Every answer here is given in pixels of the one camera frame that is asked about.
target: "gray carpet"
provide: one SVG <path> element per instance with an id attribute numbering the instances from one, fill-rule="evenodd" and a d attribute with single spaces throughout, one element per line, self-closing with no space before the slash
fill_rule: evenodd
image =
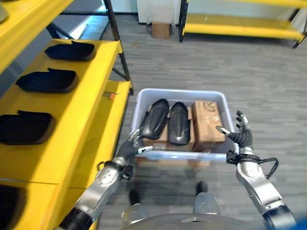
<path id="1" fill-rule="evenodd" d="M 307 44 L 235 36 L 187 35 L 154 39 L 137 16 L 117 15 L 135 95 L 130 96 L 119 143 L 130 132 L 137 93 L 143 88 L 217 90 L 226 94 L 232 117 L 237 109 L 250 119 L 256 153 L 277 157 L 280 166 L 271 181 L 297 215 L 306 216 Z M 105 40 L 112 40 L 108 28 Z M 121 212 L 129 205 L 128 191 L 136 187 L 151 216 L 191 212 L 195 184 L 204 180 L 222 215 L 261 221 L 236 168 L 225 162 L 208 166 L 145 167 L 130 182 L 121 182 L 99 222 L 101 229 L 119 229 Z"/>

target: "brown cardboard box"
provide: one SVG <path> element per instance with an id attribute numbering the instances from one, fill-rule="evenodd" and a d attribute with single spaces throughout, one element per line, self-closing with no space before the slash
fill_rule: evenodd
<path id="1" fill-rule="evenodd" d="M 173 145 L 167 141 L 167 124 L 165 125 L 162 134 L 159 139 L 151 140 L 144 138 L 143 142 L 145 146 L 153 146 L 155 150 L 169 150 L 169 151 L 192 151 L 195 145 L 195 132 L 192 119 L 192 110 L 188 109 L 188 118 L 190 120 L 190 142 L 187 145 Z"/>
<path id="2" fill-rule="evenodd" d="M 217 104 L 196 101 L 191 108 L 196 141 L 193 151 L 209 151 L 217 148 L 225 141 L 225 135 L 215 128 L 222 126 Z"/>
<path id="3" fill-rule="evenodd" d="M 169 34 L 168 23 L 152 23 L 152 35 L 154 38 L 168 39 Z"/>

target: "black object on shelf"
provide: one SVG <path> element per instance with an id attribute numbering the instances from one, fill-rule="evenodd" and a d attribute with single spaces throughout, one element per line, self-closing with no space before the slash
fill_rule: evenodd
<path id="1" fill-rule="evenodd" d="M 150 111 L 146 113 L 141 125 L 142 134 L 149 139 L 157 140 L 167 123 L 169 105 L 167 100 L 160 99 L 155 102 Z"/>
<path id="2" fill-rule="evenodd" d="M 26 200 L 23 188 L 0 185 L 0 229 L 14 229 Z"/>
<path id="3" fill-rule="evenodd" d="M 17 82 L 20 88 L 29 92 L 70 92 L 78 83 L 75 71 L 48 68 L 49 72 L 32 72 Z"/>
<path id="4" fill-rule="evenodd" d="M 18 115 L 0 116 L 0 142 L 7 145 L 35 145 L 53 132 L 54 118 L 48 113 L 18 111 Z"/>
<path id="5" fill-rule="evenodd" d="M 170 143 L 187 145 L 190 142 L 190 120 L 183 103 L 177 102 L 173 105 L 167 125 L 167 139 Z"/>
<path id="6" fill-rule="evenodd" d="M 45 50 L 45 53 L 52 59 L 90 61 L 96 55 L 94 49 L 95 46 L 93 44 L 71 41 L 71 44 L 50 46 Z"/>

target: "yellow shelf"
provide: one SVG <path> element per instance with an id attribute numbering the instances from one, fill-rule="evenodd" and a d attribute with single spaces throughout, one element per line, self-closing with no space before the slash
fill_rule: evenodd
<path id="1" fill-rule="evenodd" d="M 101 99 L 93 126 L 81 151 L 70 187 L 87 188 L 97 174 L 96 165 L 113 158 L 121 120 L 128 98 L 130 81 L 109 81 L 105 91 L 118 93 L 114 100 Z"/>
<path id="2" fill-rule="evenodd" d="M 113 157 L 130 88 L 130 81 L 108 81 L 105 91 L 117 95 L 114 100 L 101 98 L 70 185 L 0 180 L 0 184 L 26 190 L 26 205 L 13 229 L 52 230 L 63 220 L 84 189 L 92 183 L 96 165 Z M 54 158 L 55 162 L 59 160 L 60 156 Z"/>
<path id="3" fill-rule="evenodd" d="M 52 40 L 49 46 L 69 43 Z M 95 45 L 96 57 L 90 62 L 52 60 L 42 51 L 23 73 L 54 69 L 74 70 L 79 78 L 70 93 L 32 93 L 12 85 L 0 100 L 0 115 L 17 110 L 47 112 L 56 120 L 56 128 L 43 144 L 12 146 L 0 144 L 1 178 L 64 184 L 71 179 L 86 135 L 118 53 L 119 42 L 82 41 Z"/>
<path id="4" fill-rule="evenodd" d="M 9 17 L 0 23 L 0 73 L 73 0 L 3 2 Z"/>
<path id="5" fill-rule="evenodd" d="M 307 7 L 307 0 L 225 0 L 225 1 L 240 1 L 240 2 L 250 2 L 250 3 L 259 3 L 267 5 L 295 7 L 295 8 Z"/>
<path id="6" fill-rule="evenodd" d="M 10 229 L 14 230 L 52 230 L 57 224 L 57 218 L 48 215 L 60 208 L 60 200 L 54 199 L 58 195 L 59 185 L 25 183 L 14 181 L 0 181 L 2 185 L 22 188 L 25 196 L 24 206 L 19 205 L 14 219 L 17 221 Z"/>
<path id="7" fill-rule="evenodd" d="M 304 37 L 288 21 L 213 14 L 188 14 L 183 33 L 238 35 L 295 40 L 300 40 Z"/>

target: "black metal frame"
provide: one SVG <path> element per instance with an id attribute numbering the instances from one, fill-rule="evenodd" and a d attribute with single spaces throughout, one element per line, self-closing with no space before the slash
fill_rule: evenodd
<path id="1" fill-rule="evenodd" d="M 183 42 L 183 29 L 186 24 L 188 5 L 189 5 L 188 0 L 181 0 L 179 22 L 178 22 L 179 42 Z"/>
<path id="2" fill-rule="evenodd" d="M 123 46 L 119 37 L 119 33 L 118 33 L 118 27 L 115 21 L 115 14 L 113 12 L 113 8 L 112 8 L 112 4 L 111 4 L 111 0 L 103 0 L 106 6 L 106 12 L 92 12 L 92 11 L 64 11 L 62 12 L 60 15 L 85 15 L 85 16 L 108 16 L 109 18 L 109 22 L 108 24 L 110 24 L 111 29 L 112 29 L 112 33 L 113 33 L 113 37 L 115 41 L 119 41 L 120 46 L 122 48 L 122 52 L 119 54 L 120 57 L 120 61 L 121 64 L 123 66 L 124 69 L 124 74 L 121 73 L 120 71 L 118 71 L 116 68 L 113 68 L 112 70 L 117 73 L 118 75 L 120 75 L 122 78 L 124 78 L 127 81 L 131 81 L 130 79 L 130 74 L 129 74 L 129 70 L 128 70 L 128 66 L 126 63 L 126 58 L 124 55 L 124 50 L 123 50 Z M 99 37 L 99 40 L 102 39 L 103 34 L 105 33 L 105 30 L 107 28 L 107 26 L 105 27 L 105 29 L 102 31 L 102 34 Z M 59 28 L 57 25 L 55 25 L 54 23 L 50 23 L 47 26 L 47 30 L 50 33 L 52 38 L 60 38 L 59 33 L 61 33 L 62 35 L 66 36 L 69 39 L 73 39 L 68 33 L 66 33 L 65 31 L 63 31 L 61 28 Z M 130 88 L 130 94 L 133 95 L 134 91 L 133 91 L 133 87 L 131 86 Z"/>
<path id="3" fill-rule="evenodd" d="M 183 30 L 186 24 L 188 5 L 189 5 L 189 0 L 181 0 L 180 15 L 179 15 L 179 22 L 178 22 L 179 42 L 183 42 Z M 295 16 L 297 15 L 299 11 L 300 9 L 295 9 L 288 20 L 292 22 L 292 20 L 295 18 Z M 304 34 L 303 39 L 297 41 L 292 48 L 297 48 L 298 45 L 307 37 L 307 18 L 306 18 L 306 23 L 305 23 L 303 34 Z"/>
<path id="4" fill-rule="evenodd" d="M 294 12 L 292 13 L 292 15 L 291 15 L 290 18 L 289 18 L 289 21 L 290 21 L 290 22 L 293 21 L 293 19 L 295 18 L 295 16 L 297 15 L 297 13 L 298 13 L 299 11 L 300 11 L 300 9 L 295 9 L 295 10 L 294 10 Z M 303 37 L 301 40 L 299 40 L 299 41 L 297 41 L 297 42 L 295 43 L 295 45 L 292 47 L 293 49 L 297 48 L 298 45 L 301 44 L 301 42 L 302 42 L 302 41 L 306 38 L 306 36 L 307 36 L 307 18 L 306 18 L 306 22 L 305 22 L 305 28 L 304 28 L 304 31 L 303 31 L 303 35 L 304 35 L 304 37 Z"/>

